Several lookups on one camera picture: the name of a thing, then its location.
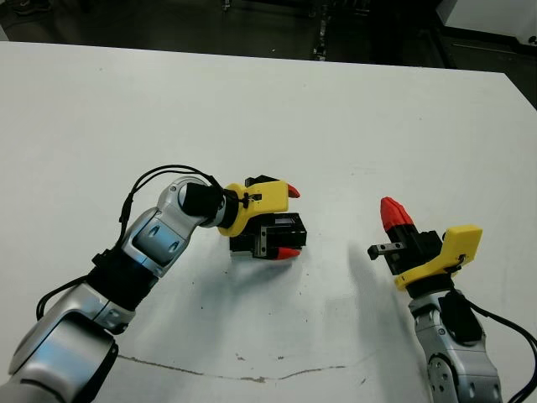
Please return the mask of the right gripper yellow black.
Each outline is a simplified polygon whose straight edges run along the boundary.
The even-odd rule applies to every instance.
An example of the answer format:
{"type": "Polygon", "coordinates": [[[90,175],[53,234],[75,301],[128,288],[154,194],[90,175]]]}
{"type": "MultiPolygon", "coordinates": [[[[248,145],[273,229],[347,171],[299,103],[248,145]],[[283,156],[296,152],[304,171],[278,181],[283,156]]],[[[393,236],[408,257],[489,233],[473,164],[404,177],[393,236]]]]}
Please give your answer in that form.
{"type": "Polygon", "coordinates": [[[443,237],[436,231],[420,232],[403,205],[387,196],[381,199],[380,216],[390,242],[370,246],[368,256],[385,258],[398,290],[424,295],[449,288],[452,276],[476,257],[480,227],[451,227],[443,237]]]}

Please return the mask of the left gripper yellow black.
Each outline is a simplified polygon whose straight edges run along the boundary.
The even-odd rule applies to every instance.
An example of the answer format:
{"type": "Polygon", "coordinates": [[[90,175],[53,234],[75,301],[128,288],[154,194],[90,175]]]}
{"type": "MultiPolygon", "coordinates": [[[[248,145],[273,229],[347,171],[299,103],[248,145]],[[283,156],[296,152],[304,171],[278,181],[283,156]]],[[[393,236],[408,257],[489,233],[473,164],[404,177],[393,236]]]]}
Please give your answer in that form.
{"type": "Polygon", "coordinates": [[[275,218],[288,211],[289,198],[299,197],[300,192],[291,184],[263,175],[250,177],[243,185],[232,183],[224,188],[217,228],[229,239],[230,252],[270,260],[299,256],[300,249],[269,241],[269,227],[275,218]]]}

